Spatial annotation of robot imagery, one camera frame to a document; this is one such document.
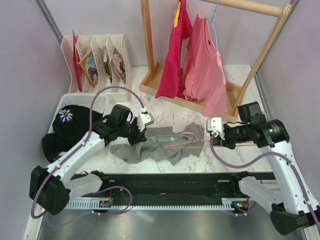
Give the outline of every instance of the magenta shirt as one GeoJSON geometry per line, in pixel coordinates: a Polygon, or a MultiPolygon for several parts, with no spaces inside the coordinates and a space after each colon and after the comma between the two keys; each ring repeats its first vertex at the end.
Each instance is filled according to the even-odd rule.
{"type": "Polygon", "coordinates": [[[186,10],[187,0],[180,0],[180,2],[179,21],[171,32],[169,51],[165,59],[160,86],[155,95],[156,99],[159,97],[174,99],[176,96],[185,98],[180,79],[181,47],[183,39],[190,36],[192,25],[186,10]]]}
{"type": "Polygon", "coordinates": [[[214,46],[207,21],[196,15],[192,33],[186,46],[183,79],[186,100],[197,99],[204,105],[202,114],[217,117],[228,112],[226,79],[220,54],[214,46]]]}

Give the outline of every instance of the wooden stand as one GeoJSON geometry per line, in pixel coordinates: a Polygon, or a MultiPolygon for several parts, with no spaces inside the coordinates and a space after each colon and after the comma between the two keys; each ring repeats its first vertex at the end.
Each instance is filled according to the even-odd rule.
{"type": "MultiPolygon", "coordinates": [[[[217,3],[217,0],[202,0],[209,3],[217,3]]],[[[151,21],[150,21],[150,7],[149,0],[140,0],[141,4],[141,14],[142,14],[142,22],[144,29],[144,40],[145,40],[145,48],[146,48],[146,56],[148,61],[148,74],[143,79],[140,84],[140,91],[152,96],[155,96],[160,85],[162,73],[164,71],[165,63],[163,61],[154,62],[154,51],[152,44],[152,31],[151,31],[151,21]]],[[[242,100],[244,98],[245,92],[259,69],[261,63],[265,59],[272,43],[276,39],[280,29],[285,23],[288,14],[290,12],[291,4],[286,4],[283,8],[270,6],[266,4],[256,3],[247,0],[219,0],[219,5],[228,6],[232,8],[242,9],[250,12],[255,12],[259,14],[269,15],[273,17],[277,17],[277,21],[274,24],[263,48],[261,49],[259,56],[257,57],[248,77],[246,78],[243,86],[238,84],[234,84],[231,82],[226,82],[226,95],[227,95],[227,109],[228,113],[221,116],[222,119],[226,122],[234,122],[238,116],[237,107],[241,105],[242,100]]],[[[179,106],[201,112],[204,108],[203,105],[199,104],[197,100],[185,100],[179,97],[176,98],[167,98],[161,97],[168,102],[177,104],[179,106]]]]}

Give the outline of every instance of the blue hanger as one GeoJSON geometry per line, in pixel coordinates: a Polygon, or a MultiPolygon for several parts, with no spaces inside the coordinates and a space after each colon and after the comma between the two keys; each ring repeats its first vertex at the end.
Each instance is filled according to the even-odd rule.
{"type": "Polygon", "coordinates": [[[218,38],[217,38],[217,33],[216,33],[216,29],[215,29],[214,23],[215,23],[215,16],[216,16],[216,12],[217,12],[218,5],[219,5],[219,0],[217,0],[217,2],[216,2],[216,6],[215,6],[215,9],[214,9],[214,11],[213,11],[213,15],[212,15],[211,20],[209,21],[209,19],[206,18],[206,19],[208,20],[208,22],[209,22],[210,24],[212,24],[212,28],[213,28],[213,31],[214,31],[214,37],[215,37],[215,47],[216,47],[216,50],[217,50],[217,51],[219,51],[219,50],[218,50],[218,38]]]}

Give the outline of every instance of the gray t-shirt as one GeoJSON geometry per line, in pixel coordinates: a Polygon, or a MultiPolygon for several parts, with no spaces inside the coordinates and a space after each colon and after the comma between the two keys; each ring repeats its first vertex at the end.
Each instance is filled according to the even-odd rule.
{"type": "Polygon", "coordinates": [[[203,147],[203,141],[186,143],[194,141],[195,138],[191,134],[182,135],[181,133],[191,132],[204,139],[205,129],[201,125],[194,122],[186,126],[184,131],[174,133],[172,126],[168,127],[151,127],[145,132],[146,142],[140,142],[134,146],[127,144],[118,144],[110,146],[110,151],[115,156],[124,159],[127,163],[137,164],[148,158],[159,162],[161,160],[169,160],[175,165],[180,159],[188,157],[190,154],[196,157],[200,156],[202,148],[164,148],[166,145],[181,144],[177,147],[203,147]]]}

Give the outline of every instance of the black cloth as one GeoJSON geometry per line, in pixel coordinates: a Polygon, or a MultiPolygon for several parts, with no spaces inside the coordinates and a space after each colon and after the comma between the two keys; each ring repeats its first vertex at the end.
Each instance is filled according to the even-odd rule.
{"type": "MultiPolygon", "coordinates": [[[[59,153],[69,151],[86,134],[89,130],[89,112],[89,108],[78,105],[67,105],[58,111],[52,124],[54,133],[42,139],[43,153],[50,163],[59,153]]],[[[101,113],[92,111],[92,123],[102,117],[101,113]]]]}

